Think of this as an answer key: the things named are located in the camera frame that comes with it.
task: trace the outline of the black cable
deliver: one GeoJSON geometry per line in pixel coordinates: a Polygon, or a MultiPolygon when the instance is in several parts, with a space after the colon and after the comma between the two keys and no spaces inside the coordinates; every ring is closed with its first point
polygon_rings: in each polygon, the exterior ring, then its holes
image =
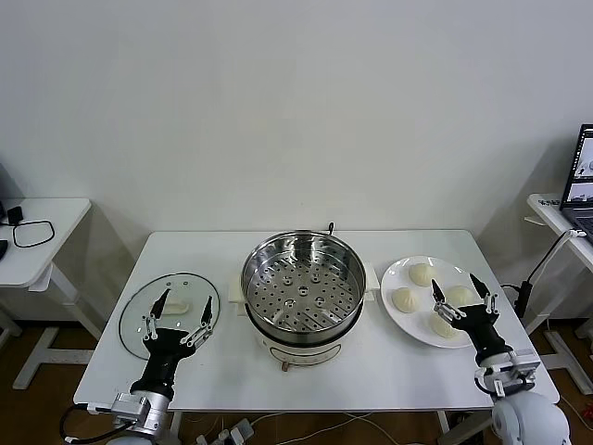
{"type": "Polygon", "coordinates": [[[0,225],[4,225],[4,226],[7,226],[7,227],[12,227],[12,240],[15,243],[15,246],[17,248],[34,248],[36,246],[41,246],[42,244],[45,244],[45,243],[50,242],[56,236],[56,230],[54,229],[54,225],[52,224],[51,221],[48,221],[48,220],[27,221],[27,222],[20,222],[18,224],[10,224],[10,223],[6,223],[6,222],[0,222],[0,225]],[[38,243],[33,243],[33,244],[28,244],[28,245],[21,245],[19,243],[19,241],[17,240],[17,229],[19,227],[22,227],[23,225],[33,225],[33,224],[48,224],[50,230],[52,231],[52,234],[47,239],[44,239],[43,241],[40,241],[38,243]]]}
{"type": "Polygon", "coordinates": [[[521,291],[521,288],[516,286],[516,285],[500,285],[500,287],[504,288],[504,287],[510,287],[511,289],[516,290],[517,292],[521,291]]]}
{"type": "Polygon", "coordinates": [[[481,384],[480,381],[478,380],[478,377],[474,377],[473,378],[473,382],[475,383],[475,385],[478,387],[478,389],[480,389],[482,392],[486,393],[488,396],[490,397],[498,397],[498,394],[494,391],[491,391],[489,389],[484,388],[481,384]]]}
{"type": "Polygon", "coordinates": [[[565,234],[566,234],[566,232],[562,232],[562,234],[556,239],[556,241],[554,241],[554,244],[552,244],[552,247],[549,248],[546,255],[544,255],[544,258],[541,259],[541,261],[537,264],[536,268],[527,277],[527,280],[526,280],[527,283],[531,283],[531,279],[533,278],[534,274],[537,272],[537,269],[539,269],[539,267],[544,263],[544,261],[548,258],[549,254],[552,253],[552,250],[556,246],[558,246],[558,243],[560,243],[561,239],[564,237],[565,234]]]}
{"type": "MultiPolygon", "coordinates": [[[[524,390],[524,388],[527,386],[527,381],[525,380],[525,377],[519,377],[522,381],[522,384],[517,387],[515,390],[513,391],[505,391],[505,397],[509,397],[509,396],[513,396],[515,394],[517,394],[518,392],[521,392],[524,390]]],[[[491,391],[489,389],[484,388],[481,384],[480,381],[478,380],[478,377],[474,377],[473,378],[473,382],[475,383],[475,385],[478,387],[478,389],[480,389],[482,392],[484,392],[485,394],[487,394],[490,397],[496,397],[499,398],[499,395],[495,392],[495,391],[491,391]]]]}
{"type": "MultiPolygon", "coordinates": [[[[70,415],[70,413],[72,413],[73,411],[86,411],[88,406],[89,406],[88,403],[76,403],[76,404],[70,406],[62,414],[62,417],[59,419],[59,436],[62,438],[62,440],[66,440],[66,438],[69,437],[69,435],[66,434],[64,426],[66,424],[66,419],[68,419],[68,416],[70,415]]],[[[103,413],[107,413],[110,410],[101,410],[101,411],[103,413]]],[[[84,444],[88,444],[88,443],[95,443],[95,442],[98,442],[99,440],[104,440],[104,439],[108,439],[112,436],[115,436],[116,434],[120,433],[121,431],[128,429],[132,425],[133,425],[133,422],[125,422],[122,426],[118,426],[117,428],[112,429],[111,431],[108,431],[107,433],[103,433],[99,436],[95,436],[93,438],[86,438],[86,439],[70,438],[68,443],[74,443],[74,444],[80,444],[80,445],[84,445],[84,444]]]]}

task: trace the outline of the table leg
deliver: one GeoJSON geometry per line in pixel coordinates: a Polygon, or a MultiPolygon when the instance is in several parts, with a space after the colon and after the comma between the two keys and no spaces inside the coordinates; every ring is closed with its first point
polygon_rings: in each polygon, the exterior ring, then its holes
{"type": "Polygon", "coordinates": [[[179,439],[179,427],[182,423],[183,412],[175,411],[173,418],[170,421],[170,428],[163,431],[160,439],[157,440],[157,445],[182,445],[179,439]]]}
{"type": "Polygon", "coordinates": [[[587,338],[591,340],[591,352],[593,352],[593,317],[589,318],[586,322],[581,324],[576,331],[574,331],[577,337],[579,338],[587,338]]]}
{"type": "Polygon", "coordinates": [[[593,383],[587,373],[583,370],[576,357],[568,348],[566,343],[557,332],[544,332],[549,344],[556,351],[555,354],[540,356],[541,361],[548,371],[552,369],[566,369],[573,378],[580,391],[585,394],[593,394],[593,383]]]}
{"type": "Polygon", "coordinates": [[[5,331],[8,331],[11,336],[18,337],[22,334],[22,329],[20,329],[19,325],[12,321],[12,319],[0,311],[0,327],[5,331]]]}
{"type": "Polygon", "coordinates": [[[27,389],[42,363],[87,364],[91,360],[91,350],[52,350],[50,346],[57,335],[57,327],[44,330],[27,361],[20,369],[12,384],[13,389],[27,389]]]}
{"type": "Polygon", "coordinates": [[[492,413],[489,410],[477,411],[436,441],[438,445],[458,445],[490,425],[492,425],[492,413]]]}
{"type": "Polygon", "coordinates": [[[554,289],[554,293],[550,299],[538,299],[527,307],[525,317],[522,319],[527,335],[530,335],[540,324],[544,323],[575,289],[585,283],[585,280],[588,279],[590,274],[589,269],[584,267],[579,270],[573,279],[570,279],[570,276],[574,275],[574,266],[569,264],[569,266],[565,267],[561,272],[563,280],[573,285],[571,287],[558,286],[554,289]]]}
{"type": "Polygon", "coordinates": [[[81,299],[78,289],[57,268],[56,264],[52,265],[54,270],[51,279],[64,294],[62,305],[98,340],[105,327],[105,321],[89,303],[81,299]]]}
{"type": "Polygon", "coordinates": [[[18,337],[22,334],[22,329],[2,311],[0,311],[0,327],[3,329],[2,334],[0,334],[0,349],[4,347],[11,336],[18,337]]]}

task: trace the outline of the steamed bun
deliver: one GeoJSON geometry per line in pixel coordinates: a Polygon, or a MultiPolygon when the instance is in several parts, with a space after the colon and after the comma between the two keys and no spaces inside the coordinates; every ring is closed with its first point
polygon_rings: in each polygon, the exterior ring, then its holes
{"type": "Polygon", "coordinates": [[[393,291],[393,304],[405,313],[418,311],[418,297],[409,287],[400,287],[393,291]]]}
{"type": "Polygon", "coordinates": [[[412,264],[409,270],[410,280],[414,284],[422,287],[431,285],[431,280],[436,277],[436,270],[433,266],[423,262],[419,264],[412,264]]]}
{"type": "Polygon", "coordinates": [[[451,327],[451,325],[439,317],[438,313],[436,312],[431,314],[428,324],[433,329],[433,331],[444,338],[454,338],[460,332],[457,329],[451,327]]]}
{"type": "Polygon", "coordinates": [[[447,298],[447,303],[456,308],[475,303],[474,293],[465,286],[450,287],[445,291],[445,297],[447,298]]]}

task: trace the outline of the laptop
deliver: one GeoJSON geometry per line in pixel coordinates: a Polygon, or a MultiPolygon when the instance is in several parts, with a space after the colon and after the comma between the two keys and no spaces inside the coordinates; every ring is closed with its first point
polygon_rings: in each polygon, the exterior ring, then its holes
{"type": "Polygon", "coordinates": [[[581,126],[560,210],[593,241],[593,124],[581,126]]]}

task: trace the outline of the white wall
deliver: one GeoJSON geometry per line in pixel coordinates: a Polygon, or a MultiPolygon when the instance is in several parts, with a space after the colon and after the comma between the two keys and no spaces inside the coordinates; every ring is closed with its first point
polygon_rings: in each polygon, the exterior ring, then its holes
{"type": "Polygon", "coordinates": [[[25,196],[90,197],[134,256],[155,230],[461,227],[514,278],[548,243],[527,194],[593,121],[592,14],[5,1],[0,163],[25,196]]]}

